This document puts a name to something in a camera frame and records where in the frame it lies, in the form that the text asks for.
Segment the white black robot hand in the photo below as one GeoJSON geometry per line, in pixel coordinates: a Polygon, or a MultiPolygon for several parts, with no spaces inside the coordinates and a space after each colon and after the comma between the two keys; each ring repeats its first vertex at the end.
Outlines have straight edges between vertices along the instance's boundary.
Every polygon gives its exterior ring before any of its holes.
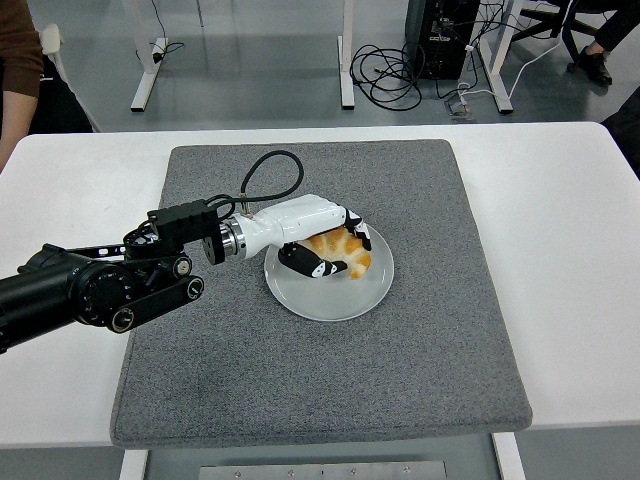
{"type": "Polygon", "coordinates": [[[304,195],[231,222],[237,254],[251,258],[276,248],[285,267],[309,278],[346,272],[362,278],[372,264],[367,224],[351,210],[317,195],[304,195]]]}

